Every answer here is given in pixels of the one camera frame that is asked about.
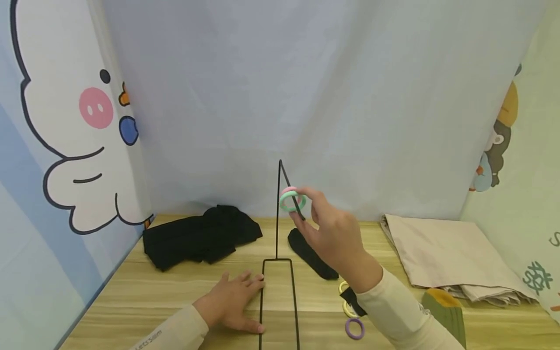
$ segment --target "wooden tabletop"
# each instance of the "wooden tabletop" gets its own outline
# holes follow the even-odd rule
[[[182,218],[159,215],[152,225]],[[274,218],[257,222],[263,237],[237,248],[214,265],[183,262],[168,272],[156,270],[144,254],[142,240],[130,252],[90,309],[64,342],[62,350],[128,350],[178,309],[208,292],[224,271],[260,272],[265,258],[274,258]],[[424,290],[412,288],[393,248],[376,222],[362,222],[364,245],[379,262],[420,300]],[[301,349],[393,349],[377,329],[363,318],[366,335],[351,340],[344,331],[347,317],[338,296],[339,281],[325,281],[288,246],[290,220],[281,220],[279,257],[291,258],[296,281]],[[263,350],[295,349],[291,274],[288,263],[267,263],[264,293]],[[480,302],[461,301],[469,350],[560,349],[560,328],[539,305],[505,309]],[[247,307],[258,319],[259,297]],[[258,336],[225,328],[212,329],[201,349],[258,349]]]

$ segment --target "pink nose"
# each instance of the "pink nose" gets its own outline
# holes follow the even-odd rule
[[[80,113],[87,124],[104,129],[113,120],[113,103],[106,93],[96,87],[89,87],[80,95]]]

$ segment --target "hand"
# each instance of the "hand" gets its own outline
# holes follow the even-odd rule
[[[243,314],[247,303],[264,288],[264,276],[251,278],[251,271],[245,271],[229,281],[229,273],[224,273],[218,283],[193,303],[208,327],[221,323],[226,327],[251,333],[264,332],[264,326]]]
[[[311,218],[319,225],[317,230],[307,221],[302,221],[297,212],[290,213],[311,248],[356,293],[375,287],[381,281],[383,269],[363,248],[360,224],[355,216],[333,207],[323,192],[309,187],[296,191],[311,199]]]

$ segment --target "yellow hair tie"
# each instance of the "yellow hair tie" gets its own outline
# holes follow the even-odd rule
[[[342,288],[344,286],[349,286],[348,282],[342,281],[342,283],[338,286],[338,293],[339,294],[342,294],[342,292],[343,292]],[[346,300],[342,303],[342,311],[344,311],[346,316],[348,316],[351,319],[352,318],[359,318],[359,316],[354,312],[354,310],[352,309],[352,307],[348,304],[348,302]]]

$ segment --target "beige cloth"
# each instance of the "beige cloth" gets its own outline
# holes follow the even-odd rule
[[[377,286],[357,297],[371,322],[395,349],[463,350],[451,333],[387,270],[383,270],[383,278]],[[130,350],[196,350],[207,331],[198,311],[189,305]]]
[[[472,222],[386,214],[381,228],[413,286],[442,288],[458,298],[502,307],[536,300]]]

